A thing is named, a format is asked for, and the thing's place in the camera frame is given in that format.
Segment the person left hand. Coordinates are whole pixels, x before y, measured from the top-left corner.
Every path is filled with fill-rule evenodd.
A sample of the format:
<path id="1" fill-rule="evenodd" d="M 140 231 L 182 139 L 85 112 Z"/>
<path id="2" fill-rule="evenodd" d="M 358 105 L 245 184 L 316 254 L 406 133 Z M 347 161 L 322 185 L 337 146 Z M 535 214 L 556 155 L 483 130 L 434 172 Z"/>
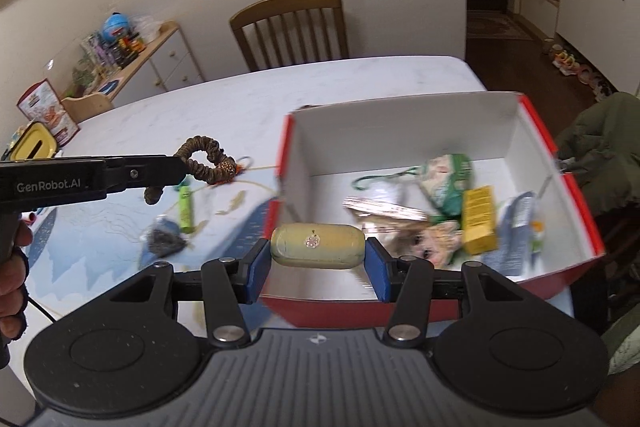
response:
<path id="1" fill-rule="evenodd" d="M 24 329 L 23 312 L 28 261 L 22 248 L 30 243 L 32 243 L 32 231 L 24 221 L 21 221 L 14 237 L 11 257 L 1 265 L 1 334 L 9 340 L 20 337 Z"/>

